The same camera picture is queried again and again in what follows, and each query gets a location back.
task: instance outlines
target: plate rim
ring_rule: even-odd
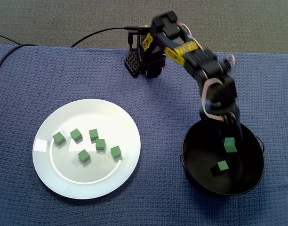
[[[67,196],[67,195],[64,195],[64,194],[60,194],[59,192],[56,192],[56,191],[54,191],[52,188],[50,188],[50,187],[42,180],[42,178],[40,177],[40,175],[39,175],[39,173],[38,173],[38,171],[37,171],[37,169],[36,169],[35,163],[34,163],[34,145],[35,145],[35,141],[36,141],[37,134],[38,134],[39,130],[41,129],[42,125],[45,123],[45,121],[46,121],[54,112],[58,111],[59,109],[63,108],[63,107],[66,106],[66,105],[69,105],[69,104],[72,104],[72,103],[75,103],[75,102],[79,102],[79,101],[85,101],[85,100],[98,100],[98,101],[108,102],[108,103],[111,103],[111,104],[113,104],[113,105],[116,105],[116,106],[119,107],[121,110],[123,110],[123,111],[131,118],[131,120],[134,122],[134,124],[136,125],[134,119],[130,116],[130,114],[129,114],[127,111],[125,111],[122,107],[120,107],[119,105],[117,105],[117,104],[115,104],[115,103],[113,103],[113,102],[111,102],[111,101],[102,100],[102,99],[91,99],[91,98],[75,100],[75,101],[69,102],[69,103],[67,103],[67,104],[64,104],[63,106],[61,106],[61,107],[57,108],[55,111],[53,111],[53,112],[44,120],[44,122],[40,125],[39,129],[37,130],[37,133],[36,133],[36,135],[35,135],[34,142],[33,142],[33,147],[32,147],[32,161],[33,161],[34,169],[35,169],[35,171],[36,171],[36,173],[37,173],[37,176],[38,176],[38,177],[40,178],[40,180],[42,181],[42,183],[43,183],[47,188],[49,188],[52,192],[54,192],[54,193],[56,193],[56,194],[58,194],[58,195],[61,195],[61,196],[63,196],[63,197],[70,198],[70,199],[75,199],[75,200],[96,199],[96,198],[105,196],[105,195],[107,195],[107,194],[115,191],[115,190],[118,189],[119,187],[121,187],[121,186],[129,179],[129,177],[133,174],[133,172],[135,171],[135,168],[136,168],[136,166],[138,165],[139,158],[140,158],[140,154],[141,154],[141,136],[140,136],[139,129],[138,129],[137,125],[136,125],[136,129],[137,129],[137,132],[138,132],[138,134],[139,134],[139,141],[140,141],[139,155],[138,155],[138,158],[137,158],[137,160],[136,160],[136,164],[135,164],[135,166],[134,166],[131,174],[130,174],[121,184],[119,184],[117,187],[115,187],[114,189],[112,189],[111,191],[109,191],[109,192],[107,192],[107,193],[105,193],[105,194],[102,194],[102,195],[99,195],[99,196],[96,196],[96,197],[92,197],[92,198],[76,198],[76,197],[70,197],[70,196]]]

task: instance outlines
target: green block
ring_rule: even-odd
[[[82,134],[79,132],[78,129],[74,129],[70,134],[75,142],[79,141],[82,138]]]
[[[83,149],[81,152],[78,153],[78,157],[81,159],[82,162],[86,162],[91,158],[91,156],[85,149]]]
[[[91,138],[91,141],[96,140],[99,138],[97,129],[92,129],[89,131],[89,137]]]
[[[105,148],[105,140],[104,139],[96,139],[96,149],[104,150]]]
[[[218,162],[216,168],[219,173],[223,173],[229,169],[228,164],[225,160]]]
[[[121,156],[121,150],[120,150],[119,146],[111,148],[111,153],[112,153],[112,156],[114,159],[120,157]]]
[[[56,134],[53,136],[53,139],[55,140],[55,142],[56,142],[58,145],[61,145],[61,144],[65,141],[64,136],[63,136],[60,132],[56,133]]]
[[[233,137],[226,137],[224,139],[224,148],[227,153],[236,153],[235,139]]]

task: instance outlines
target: floor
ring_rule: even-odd
[[[103,28],[150,25],[170,10],[213,51],[288,53],[288,0],[0,0],[0,34],[68,47]],[[128,48],[127,31],[104,32],[77,47]]]

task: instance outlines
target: blue textured fabric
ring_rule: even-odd
[[[0,59],[13,46],[0,45]],[[157,79],[133,79],[127,50],[23,47],[0,68],[0,225],[288,226],[288,55],[235,54],[241,122],[265,142],[265,174],[251,192],[210,197],[192,188],[179,155],[198,120],[195,80],[167,59]],[[226,54],[219,53],[219,58]],[[125,109],[142,142],[139,163],[116,191],[78,201],[37,176],[32,145],[57,108],[99,98]]]

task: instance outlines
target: cable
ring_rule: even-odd
[[[17,45],[21,45],[21,44],[18,43],[17,41],[14,41],[14,40],[12,40],[12,39],[10,39],[10,38],[7,38],[7,37],[5,37],[5,36],[3,36],[3,35],[1,35],[1,34],[0,34],[0,37],[5,38],[5,39],[7,39],[7,40],[9,40],[9,41],[11,41],[11,42],[14,42],[14,43],[17,44]]]
[[[86,37],[80,39],[78,42],[74,43],[74,44],[71,46],[71,48],[72,48],[72,47],[75,47],[77,44],[81,43],[83,40],[85,40],[85,39],[87,39],[87,38],[89,38],[89,37],[91,37],[91,36],[93,36],[93,35],[95,35],[95,34],[99,34],[99,33],[101,33],[101,32],[105,32],[105,31],[109,31],[109,30],[133,30],[133,29],[129,29],[128,27],[112,27],[112,28],[102,29],[102,30],[99,30],[99,31],[94,32],[94,33],[91,33],[91,34],[87,35]]]
[[[202,93],[201,93],[201,105],[202,105],[202,109],[204,110],[204,113],[206,114],[207,117],[211,118],[211,119],[215,119],[218,121],[224,121],[222,116],[217,116],[214,114],[209,114],[206,111],[206,107],[205,107],[205,102],[206,102],[206,96],[207,96],[207,90],[209,88],[209,86],[215,84],[215,83],[219,83],[219,84],[223,84],[219,79],[217,78],[212,78],[212,79],[208,79],[205,81],[203,89],[202,89]]]
[[[236,67],[236,65],[237,65],[237,60],[236,60],[236,57],[235,57],[233,54],[231,54],[231,53],[228,54],[227,57],[226,57],[226,59],[229,60],[229,61],[232,60],[233,66]]]
[[[191,34],[190,29],[189,29],[185,24],[183,24],[183,23],[177,23],[177,25],[183,26],[183,27],[186,29],[186,31],[190,34],[190,37],[189,37],[189,38],[193,39],[201,50],[204,50],[203,47],[199,44],[199,42],[196,41],[196,39],[192,37],[192,34]]]
[[[36,46],[36,45],[33,45],[33,44],[21,44],[19,46],[15,46],[13,49],[11,49],[8,53],[6,53],[3,58],[0,60],[0,67],[2,65],[2,63],[4,62],[4,60],[12,53],[14,52],[15,50],[23,47],[23,46]]]

